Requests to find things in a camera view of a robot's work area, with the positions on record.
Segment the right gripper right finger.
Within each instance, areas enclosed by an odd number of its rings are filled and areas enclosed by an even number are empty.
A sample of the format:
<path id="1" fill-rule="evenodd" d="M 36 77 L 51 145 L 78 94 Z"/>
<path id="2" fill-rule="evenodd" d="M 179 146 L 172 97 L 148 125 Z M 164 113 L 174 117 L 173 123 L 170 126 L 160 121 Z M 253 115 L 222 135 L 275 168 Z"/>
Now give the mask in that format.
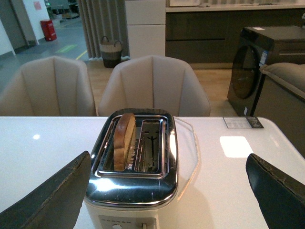
<path id="1" fill-rule="evenodd" d="M 256 154 L 245 165 L 249 184 L 270 229 L 305 227 L 305 185 Z"/>

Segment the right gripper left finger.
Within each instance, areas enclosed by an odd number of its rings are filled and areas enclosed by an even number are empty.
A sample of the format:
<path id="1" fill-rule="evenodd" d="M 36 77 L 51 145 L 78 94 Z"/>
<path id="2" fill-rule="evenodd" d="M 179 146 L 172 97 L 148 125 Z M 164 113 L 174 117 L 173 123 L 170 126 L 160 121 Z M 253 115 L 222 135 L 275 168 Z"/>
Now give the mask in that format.
<path id="1" fill-rule="evenodd" d="M 82 152 L 0 214 L 2 229 L 72 229 L 86 194 L 90 154 Z"/>

